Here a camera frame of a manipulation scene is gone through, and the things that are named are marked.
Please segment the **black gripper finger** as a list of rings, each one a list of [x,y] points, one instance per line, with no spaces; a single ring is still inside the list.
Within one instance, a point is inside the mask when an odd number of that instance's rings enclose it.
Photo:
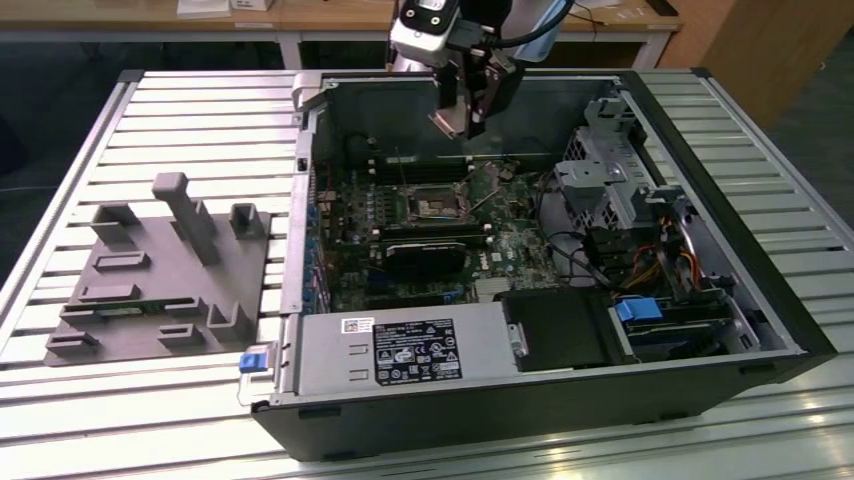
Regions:
[[[509,106],[523,79],[523,66],[501,51],[464,57],[464,138],[485,132],[485,120]]]
[[[460,94],[459,67],[448,62],[432,71],[433,83],[437,92],[437,108],[453,108],[463,95]]]

